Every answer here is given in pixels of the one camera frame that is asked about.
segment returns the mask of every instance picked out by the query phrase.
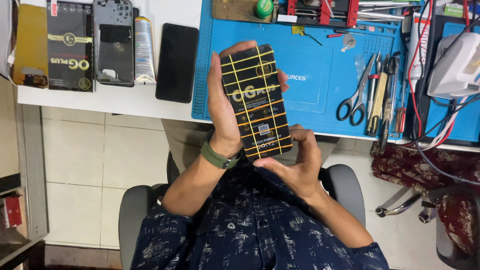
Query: red cloth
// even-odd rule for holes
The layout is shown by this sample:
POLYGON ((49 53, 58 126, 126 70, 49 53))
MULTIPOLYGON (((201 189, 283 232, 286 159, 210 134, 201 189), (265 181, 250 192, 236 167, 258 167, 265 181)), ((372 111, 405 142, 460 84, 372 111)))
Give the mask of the red cloth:
MULTIPOLYGON (((436 148, 424 153, 440 170, 480 182, 479 153, 436 148)), ((417 151, 389 144, 382 152, 379 143, 375 142, 370 156, 373 158, 373 175, 391 183, 413 187, 419 192, 455 184, 453 179, 434 170, 417 151)), ((472 185, 472 189, 480 194, 479 186, 472 185)), ((465 253, 474 254, 478 224, 473 200, 468 196, 444 196, 436 206, 449 237, 465 253)))

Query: blue silicone repair mat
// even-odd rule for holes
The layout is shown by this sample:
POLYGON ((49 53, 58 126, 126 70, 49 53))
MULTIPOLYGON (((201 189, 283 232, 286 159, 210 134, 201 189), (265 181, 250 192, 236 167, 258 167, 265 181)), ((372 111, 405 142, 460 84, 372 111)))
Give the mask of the blue silicone repair mat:
MULTIPOLYGON (((353 35, 357 44, 342 52, 345 47, 343 37, 326 38, 328 34, 333 34, 333 29, 305 28, 305 33, 323 44, 320 46, 307 36, 292 34, 289 25, 218 20, 212 18, 211 10, 212 0, 204 0, 192 102, 193 118, 210 120, 206 77, 212 51, 219 53, 239 41, 254 39, 258 45, 272 46, 277 67, 289 76, 287 83, 290 89, 283 97, 290 125, 299 123, 319 133, 367 137, 367 120, 359 126, 352 126, 349 120, 337 120, 336 111, 339 104, 357 90, 358 74, 361 76, 363 71, 357 70, 355 60, 357 66, 365 68, 373 54, 379 51, 383 59, 387 53, 397 50, 403 53, 399 25, 369 24, 375 26, 374 31, 352 29, 351 33, 361 35, 353 35)), ((403 60, 402 56, 400 78, 403 76, 403 60)), ((400 103, 402 81, 398 80, 397 104, 400 103)), ((363 94, 365 106, 368 89, 367 84, 363 94)), ((341 114, 345 115, 346 111, 345 107, 341 114)))
MULTIPOLYGON (((465 25, 446 23, 444 25, 443 36, 452 34, 459 34, 463 31, 465 25)), ((480 34, 480 27, 474 27, 474 32, 480 34)), ((449 103, 448 99, 439 98, 440 102, 449 103)), ((445 106, 440 106, 430 101, 430 109, 428 111, 428 121, 426 130, 430 130, 441 119, 443 119, 449 110, 445 106)), ((431 137, 436 137, 439 132, 444 129, 445 125, 439 125, 434 131, 432 131, 431 137)), ((449 139, 463 140, 470 142, 478 142, 480 134, 480 101, 475 101, 468 105, 466 108, 458 112, 455 118, 455 125, 449 139)))

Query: office chair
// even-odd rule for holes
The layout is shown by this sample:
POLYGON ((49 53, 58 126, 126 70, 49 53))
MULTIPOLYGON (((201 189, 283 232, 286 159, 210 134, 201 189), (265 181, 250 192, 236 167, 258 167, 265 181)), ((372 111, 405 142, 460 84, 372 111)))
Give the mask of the office chair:
MULTIPOLYGON (((119 214, 120 259, 124 269, 130 269, 143 219, 160 205, 157 198, 165 195, 169 185, 180 175, 171 152, 167 159, 168 184, 134 186, 123 195, 119 214)), ((358 179, 353 170, 343 164, 322 168, 319 179, 334 200, 345 207, 365 226, 365 206, 358 179)))

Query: person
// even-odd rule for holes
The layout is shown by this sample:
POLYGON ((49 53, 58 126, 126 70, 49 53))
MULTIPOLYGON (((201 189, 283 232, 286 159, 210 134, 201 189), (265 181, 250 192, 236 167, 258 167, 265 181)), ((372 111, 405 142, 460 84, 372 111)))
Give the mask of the person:
MULTIPOLYGON (((240 42, 211 57, 208 108, 215 132, 209 146, 227 159, 242 143, 223 92, 220 57, 256 45, 240 42)), ((277 76, 286 91, 287 75, 277 76)), ((296 124, 290 135, 298 142, 294 165, 264 158, 226 170, 203 154, 191 160, 161 207, 143 220, 131 269, 389 269, 363 225, 322 188, 312 130, 296 124)))

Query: black box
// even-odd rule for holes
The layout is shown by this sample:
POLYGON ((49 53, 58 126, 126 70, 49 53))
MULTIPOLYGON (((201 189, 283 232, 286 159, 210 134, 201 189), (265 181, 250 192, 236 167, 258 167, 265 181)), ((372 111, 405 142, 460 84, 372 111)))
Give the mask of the black box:
POLYGON ((220 61, 223 89, 235 111, 248 159, 290 151, 292 141, 272 46, 261 45, 220 61))
POLYGON ((47 7, 48 88, 93 92, 93 5, 57 1, 52 12, 48 1, 47 7))

